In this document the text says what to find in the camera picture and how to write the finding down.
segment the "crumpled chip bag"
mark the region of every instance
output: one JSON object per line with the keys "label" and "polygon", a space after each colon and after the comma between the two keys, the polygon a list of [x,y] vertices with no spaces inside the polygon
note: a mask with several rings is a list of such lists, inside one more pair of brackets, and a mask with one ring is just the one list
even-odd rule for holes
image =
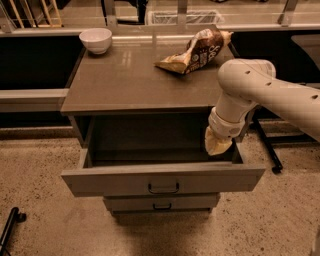
{"label": "crumpled chip bag", "polygon": [[221,49],[231,42],[232,32],[204,29],[187,44],[186,52],[175,54],[154,65],[179,74],[188,74],[209,63]]}

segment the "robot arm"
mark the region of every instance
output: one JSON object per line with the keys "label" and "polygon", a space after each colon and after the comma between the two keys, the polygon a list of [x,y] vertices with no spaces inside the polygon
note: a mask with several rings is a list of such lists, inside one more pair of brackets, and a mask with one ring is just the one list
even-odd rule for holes
{"label": "robot arm", "polygon": [[233,59],[218,72],[223,90],[209,116],[206,150],[225,152],[237,137],[247,113],[257,105],[320,141],[320,91],[275,78],[275,68],[266,60]]}

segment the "drawer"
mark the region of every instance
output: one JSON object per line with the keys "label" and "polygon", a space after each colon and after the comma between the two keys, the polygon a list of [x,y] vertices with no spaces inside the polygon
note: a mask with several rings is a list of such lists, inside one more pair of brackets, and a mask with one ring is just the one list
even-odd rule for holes
{"label": "drawer", "polygon": [[211,211],[218,201],[218,193],[184,196],[104,197],[112,214],[130,212],[170,212],[182,210]]}
{"label": "drawer", "polygon": [[63,171],[75,196],[170,195],[252,191],[263,166],[226,163],[154,164]]}
{"label": "drawer", "polygon": [[150,196],[252,191],[263,165],[243,163],[238,142],[209,157],[207,113],[92,118],[79,168],[62,172],[75,196]]}

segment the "white bowl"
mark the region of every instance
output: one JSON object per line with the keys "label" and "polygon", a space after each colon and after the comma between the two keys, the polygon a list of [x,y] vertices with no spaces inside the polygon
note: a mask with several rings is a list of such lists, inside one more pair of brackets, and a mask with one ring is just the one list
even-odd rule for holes
{"label": "white bowl", "polygon": [[111,45],[112,32],[106,28],[90,28],[83,31],[79,38],[88,51],[103,54]]}

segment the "countertop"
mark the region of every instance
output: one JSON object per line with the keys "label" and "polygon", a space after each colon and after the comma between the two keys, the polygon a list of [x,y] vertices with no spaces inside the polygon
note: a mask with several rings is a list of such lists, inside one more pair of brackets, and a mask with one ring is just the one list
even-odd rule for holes
{"label": "countertop", "polygon": [[233,58],[228,47],[202,69],[180,75],[153,63],[183,53],[191,37],[157,42],[154,37],[145,38],[113,39],[112,46],[102,55],[86,51],[61,113],[183,112],[215,105],[221,92],[216,79],[218,68]]}

